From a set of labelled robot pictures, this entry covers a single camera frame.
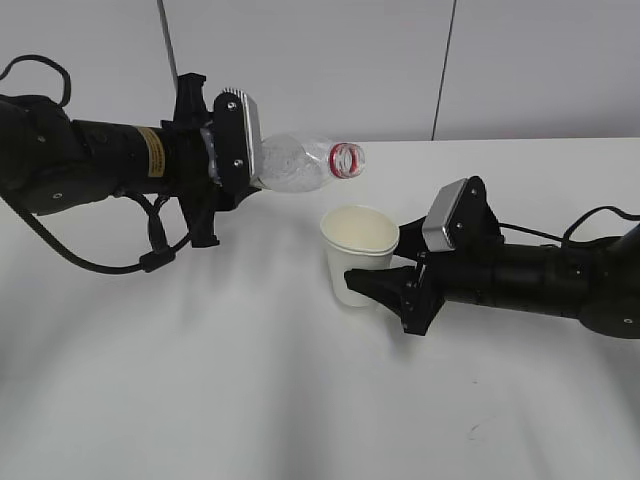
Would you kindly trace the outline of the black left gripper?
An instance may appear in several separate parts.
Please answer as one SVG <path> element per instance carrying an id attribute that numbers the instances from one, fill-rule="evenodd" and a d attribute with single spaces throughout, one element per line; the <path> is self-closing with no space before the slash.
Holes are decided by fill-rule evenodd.
<path id="1" fill-rule="evenodd" d="M 188 73 L 178 77 L 174 115 L 162 123 L 162 130 L 174 142 L 177 172 L 173 193 L 186 221 L 189 242 L 194 248 L 219 244 L 214 231 L 218 212 L 235 210 L 243 200 L 260 191 L 250 184 L 238 194 L 223 190 L 215 168 L 213 106 L 203 97 L 206 77 Z"/>

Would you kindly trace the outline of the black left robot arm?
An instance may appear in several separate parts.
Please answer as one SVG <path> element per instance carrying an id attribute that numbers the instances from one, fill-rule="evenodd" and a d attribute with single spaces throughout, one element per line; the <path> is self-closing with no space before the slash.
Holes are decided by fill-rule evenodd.
<path id="1" fill-rule="evenodd" d="M 36 215 L 122 194 L 175 197 L 191 245 L 218 245 L 215 214 L 256 190 L 261 132 L 242 90 L 227 88 L 206 107 L 205 80 L 179 76 L 174 116 L 158 128 L 72 120 L 41 95 L 2 97 L 2 186 Z"/>

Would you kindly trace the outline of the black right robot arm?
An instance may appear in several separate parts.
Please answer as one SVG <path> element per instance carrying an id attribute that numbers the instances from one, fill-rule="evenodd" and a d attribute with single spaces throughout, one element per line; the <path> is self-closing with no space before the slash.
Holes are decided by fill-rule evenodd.
<path id="1" fill-rule="evenodd" d="M 639 230 L 581 246 L 531 246 L 486 237 L 432 253 L 415 241 L 396 255 L 413 265 L 352 268 L 347 287 L 394 312 L 405 333 L 425 335 L 445 302 L 578 320 L 609 337 L 639 336 Z"/>

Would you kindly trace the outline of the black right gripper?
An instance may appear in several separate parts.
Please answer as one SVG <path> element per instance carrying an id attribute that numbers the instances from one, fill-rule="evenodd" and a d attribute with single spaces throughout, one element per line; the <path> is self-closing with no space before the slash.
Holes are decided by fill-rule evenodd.
<path id="1" fill-rule="evenodd" d="M 429 252 L 422 233 L 425 217 L 401 225 L 393 254 L 413 267 L 351 269 L 344 273 L 349 290 L 396 313 L 405 333 L 424 335 L 446 302 L 496 305 L 494 266 L 500 236 L 482 238 L 468 247 Z"/>

